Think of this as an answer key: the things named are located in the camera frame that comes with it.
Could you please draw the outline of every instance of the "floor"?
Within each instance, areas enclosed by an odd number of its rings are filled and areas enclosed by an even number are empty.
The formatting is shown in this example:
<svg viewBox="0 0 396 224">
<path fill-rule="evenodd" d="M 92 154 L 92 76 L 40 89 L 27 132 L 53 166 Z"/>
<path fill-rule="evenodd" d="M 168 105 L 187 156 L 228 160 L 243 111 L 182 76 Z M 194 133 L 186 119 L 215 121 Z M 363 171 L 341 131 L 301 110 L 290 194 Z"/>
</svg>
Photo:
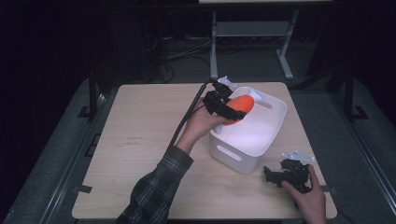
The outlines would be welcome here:
<svg viewBox="0 0 396 224">
<path fill-rule="evenodd" d="M 168 56 L 203 46 L 206 41 L 205 38 L 169 39 Z M 304 74 L 315 42 L 290 44 L 287 59 L 294 80 L 283 77 L 275 54 L 279 43 L 279 39 L 223 42 L 219 46 L 223 48 L 218 56 L 219 75 L 234 82 L 279 81 L 289 87 L 306 80 Z M 204 82 L 209 78 L 208 58 L 205 48 L 188 53 L 162 66 L 160 75 L 151 83 Z M 393 174 L 396 162 L 392 160 L 396 158 L 395 127 L 358 80 L 354 82 L 353 103 L 363 108 L 368 119 L 350 122 L 343 113 L 343 90 L 327 93 L 328 79 L 325 77 L 303 90 L 290 90 L 290 94 L 338 209 L 338 216 L 329 223 L 396 223 L 396 211 L 390 206 L 395 198 L 386 196 L 387 193 L 395 196 L 391 187 L 396 186 Z M 89 104 L 88 81 L 81 83 L 5 223 L 114 223 L 114 220 L 76 220 L 71 210 L 117 89 L 109 87 L 100 95 L 98 114 L 89 121 L 78 116 L 81 108 Z M 283 223 L 302 221 L 283 220 Z"/>
</svg>

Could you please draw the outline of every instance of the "hand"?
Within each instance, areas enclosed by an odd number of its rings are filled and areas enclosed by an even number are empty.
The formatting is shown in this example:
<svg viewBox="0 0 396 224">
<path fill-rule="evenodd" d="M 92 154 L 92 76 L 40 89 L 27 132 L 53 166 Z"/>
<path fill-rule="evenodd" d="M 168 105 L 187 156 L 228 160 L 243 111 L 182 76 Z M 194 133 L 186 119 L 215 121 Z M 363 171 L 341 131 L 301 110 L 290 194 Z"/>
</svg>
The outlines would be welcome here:
<svg viewBox="0 0 396 224">
<path fill-rule="evenodd" d="M 210 115 L 202 102 L 202 98 L 198 100 L 192 112 L 183 134 L 176 143 L 177 147 L 188 154 L 190 154 L 193 145 L 198 139 L 206 135 L 215 126 L 227 121 L 224 117 Z"/>
<path fill-rule="evenodd" d="M 287 181 L 282 181 L 282 186 L 297 202 L 300 211 L 302 212 L 306 223 L 308 224 L 322 224 L 327 223 L 326 219 L 326 195 L 323 193 L 318 177 L 315 174 L 314 167 L 308 166 L 309 174 L 311 175 L 312 190 L 306 194 L 300 193 Z"/>
</svg>

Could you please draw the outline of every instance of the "metal frame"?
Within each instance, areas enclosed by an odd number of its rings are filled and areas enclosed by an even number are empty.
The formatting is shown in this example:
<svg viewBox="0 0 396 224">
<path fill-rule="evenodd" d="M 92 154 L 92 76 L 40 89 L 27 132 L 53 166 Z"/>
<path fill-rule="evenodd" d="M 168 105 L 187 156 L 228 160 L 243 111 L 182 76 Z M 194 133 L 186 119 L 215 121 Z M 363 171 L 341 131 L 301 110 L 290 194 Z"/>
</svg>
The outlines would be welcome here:
<svg viewBox="0 0 396 224">
<path fill-rule="evenodd" d="M 210 52 L 210 76 L 218 77 L 218 60 L 216 57 L 216 42 L 218 36 L 284 36 L 281 49 L 276 50 L 276 56 L 282 66 L 286 79 L 293 79 L 286 51 L 293 34 L 299 10 L 293 10 L 290 21 L 217 21 L 216 11 L 212 20 L 212 50 Z"/>
</svg>

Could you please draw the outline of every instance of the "wooden table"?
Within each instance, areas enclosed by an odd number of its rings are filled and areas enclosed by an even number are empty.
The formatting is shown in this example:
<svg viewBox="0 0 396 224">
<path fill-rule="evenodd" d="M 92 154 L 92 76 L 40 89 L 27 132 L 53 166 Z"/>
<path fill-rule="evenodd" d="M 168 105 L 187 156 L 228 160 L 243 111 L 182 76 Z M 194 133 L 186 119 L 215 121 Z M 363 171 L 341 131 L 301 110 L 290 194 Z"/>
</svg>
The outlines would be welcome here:
<svg viewBox="0 0 396 224">
<path fill-rule="evenodd" d="M 302 123 L 283 83 L 240 83 L 284 101 L 288 111 L 273 144 L 251 175 L 241 175 L 213 159 L 209 136 L 192 150 L 194 164 L 181 181 L 169 218 L 185 219 L 287 219 L 302 217 L 293 199 L 275 184 L 263 181 L 262 167 L 280 170 L 282 152 L 295 149 L 314 155 Z M 160 161 L 174 131 L 201 84 L 126 85 L 119 89 L 108 116 L 73 217 L 116 218 L 128 205 L 139 178 Z M 316 162 L 319 182 L 325 185 Z M 336 216 L 332 196 L 327 196 L 327 217 Z"/>
</svg>

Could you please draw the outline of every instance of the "plaid shirt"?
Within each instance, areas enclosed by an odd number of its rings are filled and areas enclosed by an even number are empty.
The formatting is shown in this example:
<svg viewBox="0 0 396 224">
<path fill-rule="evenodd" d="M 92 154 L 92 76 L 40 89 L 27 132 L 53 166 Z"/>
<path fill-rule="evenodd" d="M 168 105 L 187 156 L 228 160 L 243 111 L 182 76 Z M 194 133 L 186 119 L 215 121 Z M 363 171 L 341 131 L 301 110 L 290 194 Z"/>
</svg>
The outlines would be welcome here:
<svg viewBox="0 0 396 224">
<path fill-rule="evenodd" d="M 166 223 L 180 180 L 192 162 L 178 147 L 169 148 L 157 168 L 136 183 L 131 201 L 117 223 Z"/>
</svg>

